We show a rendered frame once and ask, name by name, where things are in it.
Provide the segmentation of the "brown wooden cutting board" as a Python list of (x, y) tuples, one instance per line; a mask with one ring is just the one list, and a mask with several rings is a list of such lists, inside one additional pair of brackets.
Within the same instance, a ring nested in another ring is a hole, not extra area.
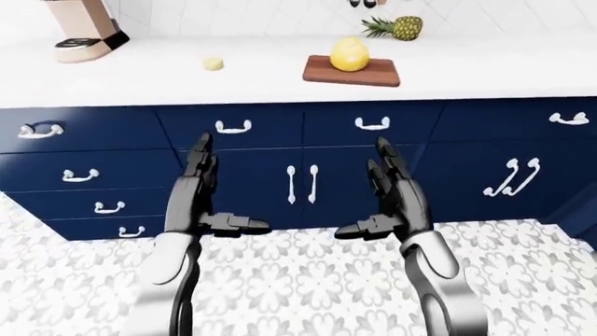
[(340, 83), (348, 85), (398, 87), (400, 78), (393, 61), (371, 59), (358, 72), (342, 72), (334, 68), (325, 55), (311, 55), (305, 65), (303, 80), (318, 83)]

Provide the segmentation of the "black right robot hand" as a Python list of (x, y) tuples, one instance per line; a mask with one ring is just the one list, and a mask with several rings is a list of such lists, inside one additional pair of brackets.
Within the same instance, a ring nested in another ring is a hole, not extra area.
[(377, 138), (376, 150), (381, 162), (369, 159), (366, 167), (368, 180), (378, 198), (379, 212), (337, 229), (334, 237), (367, 241), (394, 234), (404, 242), (414, 234), (431, 231), (433, 221), (427, 200), (400, 153), (382, 136)]

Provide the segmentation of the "pineapple with green crown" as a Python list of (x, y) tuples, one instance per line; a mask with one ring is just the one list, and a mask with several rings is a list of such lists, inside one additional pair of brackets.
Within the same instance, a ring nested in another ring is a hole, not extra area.
[(391, 36), (398, 41), (414, 41), (423, 29), (423, 19), (418, 16), (402, 16), (393, 21), (371, 17), (361, 20), (367, 38)]

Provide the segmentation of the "navy blue cabinet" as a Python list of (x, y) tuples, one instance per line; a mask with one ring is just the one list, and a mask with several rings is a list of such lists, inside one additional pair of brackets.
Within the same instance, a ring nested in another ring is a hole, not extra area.
[[(549, 122), (585, 112), (589, 124)], [(46, 139), (20, 139), (21, 125)], [(597, 248), (597, 97), (0, 109), (0, 191), (67, 240), (153, 237), (202, 133), (219, 158), (217, 212), (273, 229), (373, 215), (366, 161), (382, 136), (437, 222), (536, 218)], [(310, 167), (319, 167), (310, 203)], [(288, 203), (293, 165), (296, 201)]]

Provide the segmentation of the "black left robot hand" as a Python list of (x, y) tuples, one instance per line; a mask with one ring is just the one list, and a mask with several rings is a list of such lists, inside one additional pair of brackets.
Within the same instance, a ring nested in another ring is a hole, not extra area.
[(215, 213), (212, 196), (217, 187), (218, 159), (213, 153), (213, 137), (205, 132), (187, 154), (184, 173), (174, 182), (165, 215), (165, 231), (202, 237), (239, 237), (267, 234), (268, 223), (231, 213)]

